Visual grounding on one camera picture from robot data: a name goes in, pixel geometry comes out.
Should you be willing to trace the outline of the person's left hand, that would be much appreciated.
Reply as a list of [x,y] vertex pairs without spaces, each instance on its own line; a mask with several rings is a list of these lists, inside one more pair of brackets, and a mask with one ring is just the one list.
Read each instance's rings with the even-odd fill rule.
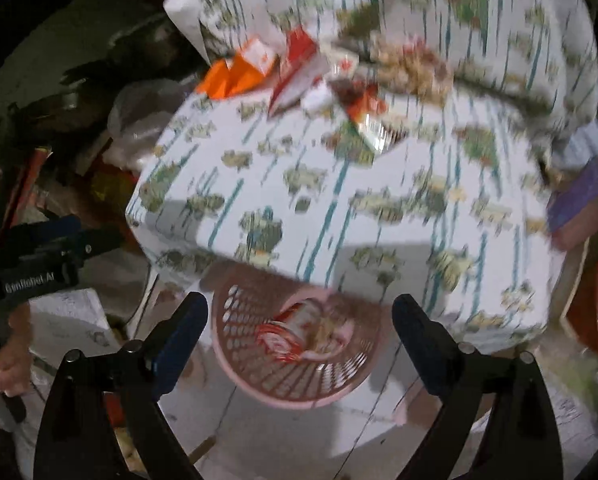
[[29,304],[14,309],[8,318],[10,336],[0,349],[0,393],[21,396],[30,388],[33,340]]

